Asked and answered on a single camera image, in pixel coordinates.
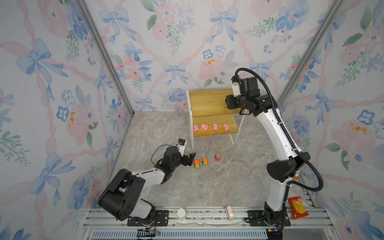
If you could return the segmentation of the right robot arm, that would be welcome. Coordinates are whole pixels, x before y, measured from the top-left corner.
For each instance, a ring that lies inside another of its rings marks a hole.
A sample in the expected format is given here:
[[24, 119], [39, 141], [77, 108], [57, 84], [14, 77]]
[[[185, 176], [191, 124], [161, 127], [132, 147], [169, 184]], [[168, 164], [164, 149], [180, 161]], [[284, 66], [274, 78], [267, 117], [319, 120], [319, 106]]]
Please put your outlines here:
[[261, 95], [256, 77], [241, 79], [234, 76], [232, 89], [233, 94], [226, 97], [228, 109], [240, 109], [240, 115], [257, 117], [267, 131], [278, 157], [267, 165], [272, 180], [264, 212], [260, 217], [248, 218], [248, 221], [251, 224], [265, 224], [279, 230], [287, 219], [289, 182], [293, 181], [297, 170], [305, 163], [298, 155], [300, 147], [290, 139], [274, 98], [269, 94]]

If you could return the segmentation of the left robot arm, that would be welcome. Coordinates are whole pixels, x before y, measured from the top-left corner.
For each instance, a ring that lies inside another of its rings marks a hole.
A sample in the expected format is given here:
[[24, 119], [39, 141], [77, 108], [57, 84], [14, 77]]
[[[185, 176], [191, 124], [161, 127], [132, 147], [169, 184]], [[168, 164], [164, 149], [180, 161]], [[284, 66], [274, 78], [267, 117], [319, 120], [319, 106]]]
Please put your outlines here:
[[143, 226], [154, 224], [156, 207], [141, 199], [142, 191], [166, 183], [177, 167], [191, 166], [196, 156], [196, 153], [185, 155], [185, 146], [180, 144], [166, 146], [163, 158], [158, 160], [153, 168], [141, 172], [119, 170], [100, 195], [98, 206], [118, 221], [128, 219], [133, 224]]

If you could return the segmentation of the pink green toy truck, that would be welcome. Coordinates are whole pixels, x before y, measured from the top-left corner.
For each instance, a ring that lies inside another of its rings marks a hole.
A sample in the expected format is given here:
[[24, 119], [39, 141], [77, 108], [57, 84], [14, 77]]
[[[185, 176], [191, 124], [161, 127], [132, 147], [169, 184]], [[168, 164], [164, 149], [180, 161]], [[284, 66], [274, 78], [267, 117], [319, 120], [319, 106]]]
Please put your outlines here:
[[216, 160], [216, 162], [221, 162], [221, 155], [220, 155], [220, 153], [216, 153], [215, 160]]

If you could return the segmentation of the pink toy pig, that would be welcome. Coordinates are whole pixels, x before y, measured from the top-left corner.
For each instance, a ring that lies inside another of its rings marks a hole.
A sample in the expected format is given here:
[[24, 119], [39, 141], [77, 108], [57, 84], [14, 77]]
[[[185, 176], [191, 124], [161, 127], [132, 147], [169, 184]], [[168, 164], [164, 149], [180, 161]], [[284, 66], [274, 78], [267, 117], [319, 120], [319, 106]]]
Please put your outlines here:
[[193, 125], [193, 130], [194, 130], [195, 133], [197, 133], [199, 131], [199, 129], [200, 128], [199, 128], [198, 125], [196, 125], [196, 124]]
[[218, 130], [219, 130], [219, 126], [216, 123], [214, 123], [213, 124], [213, 131], [217, 132]]
[[201, 128], [205, 131], [207, 131], [209, 129], [209, 126], [206, 125], [206, 124], [201, 124]]
[[231, 130], [230, 126], [228, 124], [224, 124], [223, 128], [225, 131], [229, 132]]

